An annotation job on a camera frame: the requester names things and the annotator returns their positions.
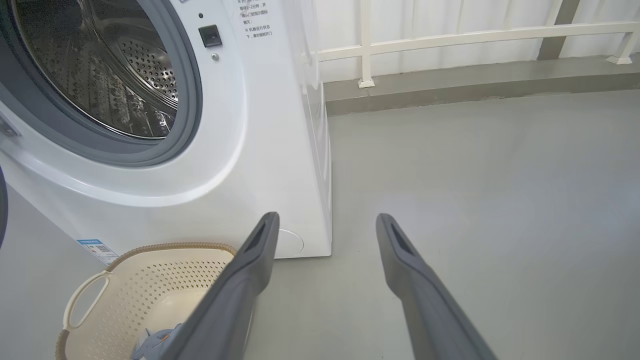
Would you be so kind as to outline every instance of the white railing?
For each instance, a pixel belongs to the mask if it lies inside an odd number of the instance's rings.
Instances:
[[[415,22],[415,2],[413,0],[412,16]],[[319,52],[320,61],[337,60],[344,58],[360,57],[362,59],[362,78],[358,82],[360,88],[374,86],[371,79],[371,55],[394,53],[396,51],[407,51],[416,49],[427,49],[430,47],[476,44],[481,42],[521,40],[529,38],[547,37],[568,37],[574,35],[596,35],[624,33],[624,37],[616,52],[607,61],[615,64],[631,63],[629,55],[640,37],[640,21],[638,19],[630,21],[598,22],[602,9],[608,0],[599,0],[595,13],[589,23],[554,25],[556,17],[560,11],[563,0],[554,0],[551,11],[544,26],[534,26],[530,28],[512,28],[512,2],[508,0],[507,10],[502,22],[502,29],[489,31],[476,31],[472,33],[460,33],[462,20],[462,10],[465,4],[460,1],[458,12],[458,24],[455,34],[435,35],[430,37],[408,38],[387,42],[371,43],[371,0],[360,0],[360,45],[327,49]]]

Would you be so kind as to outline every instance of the front-loading washing machine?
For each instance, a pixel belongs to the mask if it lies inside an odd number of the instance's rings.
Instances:
[[[116,254],[331,254],[331,154],[312,0],[2,0],[0,163],[75,240]]]

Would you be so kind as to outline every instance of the white wall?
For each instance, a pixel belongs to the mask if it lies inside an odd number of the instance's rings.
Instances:
[[[553,0],[513,0],[512,26],[542,26]],[[582,0],[576,22],[593,16],[598,0]],[[456,32],[460,0],[372,0],[372,42],[426,37]],[[507,0],[466,0],[461,32],[499,29]],[[632,19],[640,6],[637,0],[609,0],[601,21]],[[316,0],[320,48],[332,49],[360,43],[359,0]],[[561,57],[611,54],[622,35],[589,35],[567,39]],[[401,53],[378,54],[371,59],[373,76],[485,63],[535,60],[541,39],[513,40],[487,44],[457,45]],[[360,59],[325,61],[323,81],[360,77]]]

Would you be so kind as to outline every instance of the perforated basket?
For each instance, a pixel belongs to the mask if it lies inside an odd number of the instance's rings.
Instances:
[[[172,329],[187,320],[236,254],[220,243],[171,243],[132,250],[87,279],[71,296],[56,360],[130,359],[143,329]],[[80,295],[105,279],[79,323],[70,317]]]

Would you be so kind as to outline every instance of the basket rim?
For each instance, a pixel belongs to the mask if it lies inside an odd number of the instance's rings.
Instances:
[[[222,250],[231,253],[231,255],[236,256],[237,250],[233,248],[231,245],[227,245],[225,243],[207,243],[207,242],[183,242],[183,243],[164,243],[164,244],[156,244],[156,245],[147,245],[135,248],[133,250],[127,251],[124,255],[117,258],[114,262],[112,262],[105,271],[112,272],[116,266],[122,264],[126,259],[133,257],[134,255],[142,254],[144,252],[152,252],[159,250],[177,250],[177,249],[212,249],[212,250]]]
[[[152,252],[159,250],[178,250],[178,249],[211,249],[211,250],[222,250],[230,253],[233,256],[236,256],[237,250],[233,248],[231,245],[227,245],[225,243],[207,243],[204,241],[186,241],[182,243],[164,243],[157,245],[147,245],[135,248],[133,250],[127,251],[124,255],[120,256],[114,262],[112,262],[105,271],[112,272],[116,266],[122,264],[126,259],[129,259],[135,255],[142,254],[144,252]],[[70,335],[70,331],[63,329],[60,331],[60,335],[58,336],[58,340],[56,341],[56,360],[68,360],[67,359],[67,339]]]

